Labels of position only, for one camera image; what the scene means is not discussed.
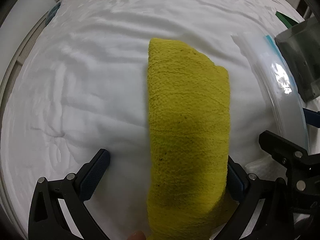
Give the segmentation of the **teal cloth at bedside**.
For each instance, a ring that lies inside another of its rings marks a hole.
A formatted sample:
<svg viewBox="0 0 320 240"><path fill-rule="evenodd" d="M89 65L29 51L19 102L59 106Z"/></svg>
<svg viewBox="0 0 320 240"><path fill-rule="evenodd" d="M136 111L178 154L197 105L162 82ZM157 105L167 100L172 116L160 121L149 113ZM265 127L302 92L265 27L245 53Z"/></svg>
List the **teal cloth at bedside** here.
<svg viewBox="0 0 320 240"><path fill-rule="evenodd" d="M58 2L58 3L50 10L50 12L48 13L47 18L46 18L46 24L48 24L48 23L53 19L53 17L56 15L58 9L60 8L60 6L61 6L61 2Z"/></svg>

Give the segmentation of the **clear zip plastic bag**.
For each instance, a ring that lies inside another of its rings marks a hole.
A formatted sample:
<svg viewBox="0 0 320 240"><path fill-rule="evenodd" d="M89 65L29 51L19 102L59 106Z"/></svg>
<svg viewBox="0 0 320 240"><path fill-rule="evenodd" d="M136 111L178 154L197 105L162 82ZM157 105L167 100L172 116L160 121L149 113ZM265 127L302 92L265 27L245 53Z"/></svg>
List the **clear zip plastic bag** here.
<svg viewBox="0 0 320 240"><path fill-rule="evenodd" d="M297 85L274 39L257 31L237 33L232 39L268 95L278 134L308 150L308 131Z"/></svg>

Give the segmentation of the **yellow terry towel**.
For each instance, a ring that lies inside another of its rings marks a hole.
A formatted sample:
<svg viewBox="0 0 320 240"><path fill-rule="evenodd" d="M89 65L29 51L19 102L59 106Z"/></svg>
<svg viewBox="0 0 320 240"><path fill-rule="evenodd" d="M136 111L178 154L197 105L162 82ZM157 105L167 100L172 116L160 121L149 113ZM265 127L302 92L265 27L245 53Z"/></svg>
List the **yellow terry towel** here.
<svg viewBox="0 0 320 240"><path fill-rule="evenodd" d="M226 193L230 86L225 68L184 42L149 43L151 239L209 239L237 204Z"/></svg>

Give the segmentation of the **white bed sheet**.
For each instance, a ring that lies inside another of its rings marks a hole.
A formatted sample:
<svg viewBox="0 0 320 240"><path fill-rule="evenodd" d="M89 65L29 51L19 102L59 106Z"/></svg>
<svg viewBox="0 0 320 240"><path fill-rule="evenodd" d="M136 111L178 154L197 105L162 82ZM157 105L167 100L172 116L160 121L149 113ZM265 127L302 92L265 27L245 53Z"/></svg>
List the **white bed sheet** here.
<svg viewBox="0 0 320 240"><path fill-rule="evenodd" d="M35 184L76 172L101 148L111 166L87 208L111 239L148 231L150 148L146 69L154 37L180 40L228 70L230 154L245 169L278 177L258 135L275 130L272 105L232 35L285 30L285 0L63 0L15 81L6 105L1 165L24 236Z"/></svg>

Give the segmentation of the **green tray box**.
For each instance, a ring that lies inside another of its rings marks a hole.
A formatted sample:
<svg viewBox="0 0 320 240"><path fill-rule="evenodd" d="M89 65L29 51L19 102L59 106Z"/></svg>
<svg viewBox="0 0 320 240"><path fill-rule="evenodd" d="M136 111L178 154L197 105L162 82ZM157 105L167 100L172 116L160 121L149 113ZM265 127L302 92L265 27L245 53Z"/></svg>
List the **green tray box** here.
<svg viewBox="0 0 320 240"><path fill-rule="evenodd" d="M299 24L294 19L290 18L289 16L277 11L276 12L277 18L287 27L287 29L292 28L293 26Z"/></svg>

